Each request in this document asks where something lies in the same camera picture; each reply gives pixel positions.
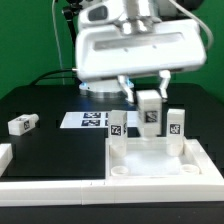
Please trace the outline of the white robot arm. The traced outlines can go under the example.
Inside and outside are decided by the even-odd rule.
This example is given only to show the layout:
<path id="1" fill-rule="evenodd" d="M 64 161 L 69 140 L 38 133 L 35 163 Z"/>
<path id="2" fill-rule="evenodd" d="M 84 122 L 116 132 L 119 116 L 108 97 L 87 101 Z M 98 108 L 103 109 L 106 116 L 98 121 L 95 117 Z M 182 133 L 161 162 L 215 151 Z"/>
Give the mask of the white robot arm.
<path id="1" fill-rule="evenodd" d="M 80 90 L 98 98 L 124 92 L 130 78 L 158 75 L 166 92 L 170 74 L 193 71 L 206 61 L 201 21 L 176 0 L 104 0 L 78 18 Z"/>

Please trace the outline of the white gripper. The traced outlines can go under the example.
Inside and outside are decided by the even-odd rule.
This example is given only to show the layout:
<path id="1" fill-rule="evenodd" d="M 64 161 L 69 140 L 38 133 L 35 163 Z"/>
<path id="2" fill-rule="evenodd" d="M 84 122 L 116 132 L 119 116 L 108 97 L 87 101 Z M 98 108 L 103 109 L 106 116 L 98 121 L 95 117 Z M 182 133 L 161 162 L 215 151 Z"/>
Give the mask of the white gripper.
<path id="1" fill-rule="evenodd" d="M 116 26 L 106 25 L 86 28 L 77 37 L 78 77 L 93 81 L 120 75 L 118 83 L 129 103 L 134 102 L 134 92 L 127 76 L 160 71 L 159 91 L 166 100 L 170 72 L 194 71 L 205 61 L 198 25 L 190 19 L 156 23 L 149 34 L 124 36 Z"/>

